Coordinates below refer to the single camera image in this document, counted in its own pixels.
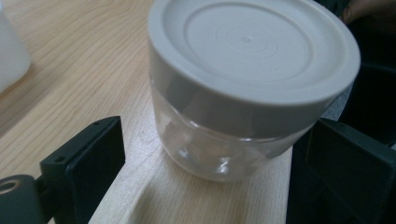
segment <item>light wood tabletop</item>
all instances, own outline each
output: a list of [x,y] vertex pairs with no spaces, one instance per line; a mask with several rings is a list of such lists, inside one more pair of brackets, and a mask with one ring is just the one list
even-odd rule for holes
[[126,163],[91,223],[285,223],[291,150],[229,184],[190,175],[163,152],[149,91],[151,1],[3,3],[32,65],[0,93],[0,179],[39,177],[51,152],[120,115]]

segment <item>wooden table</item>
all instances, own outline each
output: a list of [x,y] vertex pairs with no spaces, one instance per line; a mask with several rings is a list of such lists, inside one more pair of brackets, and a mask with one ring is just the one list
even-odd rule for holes
[[90,123],[120,115],[126,164],[91,223],[284,223],[291,150],[248,181],[221,184],[178,168],[155,132],[148,0],[4,0],[32,56],[0,94],[0,178],[39,162]]

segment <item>table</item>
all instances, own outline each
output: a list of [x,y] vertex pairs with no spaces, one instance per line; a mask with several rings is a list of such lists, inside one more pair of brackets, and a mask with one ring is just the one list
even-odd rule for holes
[[90,123],[120,115],[126,164],[91,223],[284,223],[291,150],[231,184],[178,168],[155,132],[148,0],[4,0],[32,66],[0,93],[0,178],[39,162]]

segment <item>white plastic object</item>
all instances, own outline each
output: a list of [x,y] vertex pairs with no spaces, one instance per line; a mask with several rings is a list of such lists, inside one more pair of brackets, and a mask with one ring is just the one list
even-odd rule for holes
[[287,150],[360,67],[352,34],[313,1],[156,1],[148,35],[165,149],[220,181]]
[[26,73],[30,56],[8,21],[0,2],[0,92]]

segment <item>round lid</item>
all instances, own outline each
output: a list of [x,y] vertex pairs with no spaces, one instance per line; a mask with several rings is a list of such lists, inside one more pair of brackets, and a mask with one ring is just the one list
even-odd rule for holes
[[360,66],[352,34],[313,1],[156,1],[148,31],[152,46],[181,76],[260,105],[334,97]]

